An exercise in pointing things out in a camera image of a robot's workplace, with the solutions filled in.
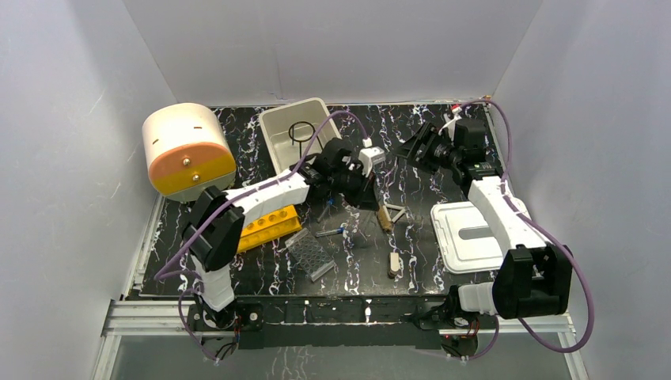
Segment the black wire ring stand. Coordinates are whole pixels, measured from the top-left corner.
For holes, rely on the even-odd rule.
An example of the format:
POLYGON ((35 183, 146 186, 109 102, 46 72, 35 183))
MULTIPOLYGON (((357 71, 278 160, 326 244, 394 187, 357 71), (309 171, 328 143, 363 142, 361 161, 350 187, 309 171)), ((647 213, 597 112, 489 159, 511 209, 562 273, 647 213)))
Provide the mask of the black wire ring stand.
POLYGON ((313 137, 316 128, 308 121, 297 121, 290 125, 287 134, 290 139, 290 145, 298 148, 298 156, 303 155, 303 144, 308 143, 313 137))

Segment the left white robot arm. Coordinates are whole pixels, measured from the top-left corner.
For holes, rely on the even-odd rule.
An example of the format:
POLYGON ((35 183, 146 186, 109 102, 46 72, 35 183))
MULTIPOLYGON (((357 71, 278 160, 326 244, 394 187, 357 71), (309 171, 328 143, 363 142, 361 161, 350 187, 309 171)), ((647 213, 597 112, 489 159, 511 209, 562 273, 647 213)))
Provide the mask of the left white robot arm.
POLYGON ((203 319, 216 329, 235 322, 230 265, 244 228, 257 219, 332 193, 360 210, 378 210, 374 169, 385 161, 385 151, 370 139, 363 142, 355 153, 345 140, 333 138, 317 153, 304 150, 294 165, 275 177, 244 188, 210 187, 201 193, 182 233, 180 251, 189 256, 199 276, 195 298, 203 319))

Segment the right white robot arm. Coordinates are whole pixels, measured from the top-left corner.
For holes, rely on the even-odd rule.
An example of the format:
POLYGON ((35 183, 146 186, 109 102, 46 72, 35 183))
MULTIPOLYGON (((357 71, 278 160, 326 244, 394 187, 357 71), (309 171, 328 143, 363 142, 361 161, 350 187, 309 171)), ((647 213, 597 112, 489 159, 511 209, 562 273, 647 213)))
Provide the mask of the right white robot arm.
POLYGON ((488 128, 481 120, 425 122, 393 155, 430 174, 449 169, 467 196, 430 210, 439 253, 453 274, 495 270, 492 282, 452 285, 444 303, 422 307, 421 329, 467 327, 479 314, 503 319, 543 317, 567 311, 572 266, 562 249, 523 221, 524 204, 506 202, 502 166, 487 160, 488 128))

